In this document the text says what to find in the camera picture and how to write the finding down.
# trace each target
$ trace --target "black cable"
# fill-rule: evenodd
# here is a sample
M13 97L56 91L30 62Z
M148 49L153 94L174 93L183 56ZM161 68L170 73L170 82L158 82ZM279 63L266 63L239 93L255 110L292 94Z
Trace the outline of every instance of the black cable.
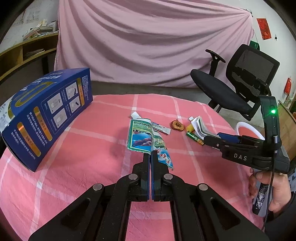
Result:
M266 221L267 221L267 216L268 216L268 211L269 211L269 202L270 202L270 195L271 195L271 190L272 190L272 183L274 181L274 159L275 159L276 154L274 155L273 159L272 159L272 174L271 174L271 180L270 180L270 184L269 184L269 191L268 191L268 197L267 197L267 206L266 206L266 214L265 214L265 218L264 218L264 223L262 226L261 231L264 230Z

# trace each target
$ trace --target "chair seat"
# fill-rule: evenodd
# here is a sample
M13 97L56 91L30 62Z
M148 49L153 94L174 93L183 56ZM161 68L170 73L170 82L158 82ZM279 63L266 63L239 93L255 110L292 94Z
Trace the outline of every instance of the chair seat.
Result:
M194 83L224 109L247 115L252 107L221 80L197 69L190 73Z

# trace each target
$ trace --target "gray floor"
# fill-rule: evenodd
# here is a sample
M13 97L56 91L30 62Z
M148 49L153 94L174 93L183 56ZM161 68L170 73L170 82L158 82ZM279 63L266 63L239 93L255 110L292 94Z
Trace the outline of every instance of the gray floor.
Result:
M202 103L209 103L210 98L207 97L198 88L173 88L173 87L154 87L146 85L129 85L129 84L115 84L115 83L103 83L103 82L91 82L93 95L105 95L105 94L162 94L174 96L180 99L186 99L190 101L199 101ZM234 129L239 122L238 120L222 116ZM253 125L258 131L262 131L262 127Z

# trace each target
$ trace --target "white toothpaste tube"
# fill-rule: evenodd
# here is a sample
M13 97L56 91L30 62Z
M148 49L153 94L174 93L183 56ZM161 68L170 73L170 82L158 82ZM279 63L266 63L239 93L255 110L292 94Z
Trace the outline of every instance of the white toothpaste tube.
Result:
M137 112L132 113L131 117L133 119L141 119L142 118L141 116L139 116L139 114ZM155 122L151 122L151 123L152 123L153 129L155 129L157 131L161 131L161 132L168 134L168 135L170 134L170 128L167 128L167 127L157 124Z

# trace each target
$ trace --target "black sleeve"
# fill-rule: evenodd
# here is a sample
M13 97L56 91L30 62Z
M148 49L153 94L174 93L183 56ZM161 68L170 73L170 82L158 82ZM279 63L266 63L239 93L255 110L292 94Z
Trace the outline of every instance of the black sleeve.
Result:
M296 240L296 194L292 193L290 202L275 219L267 221L265 233L270 241Z

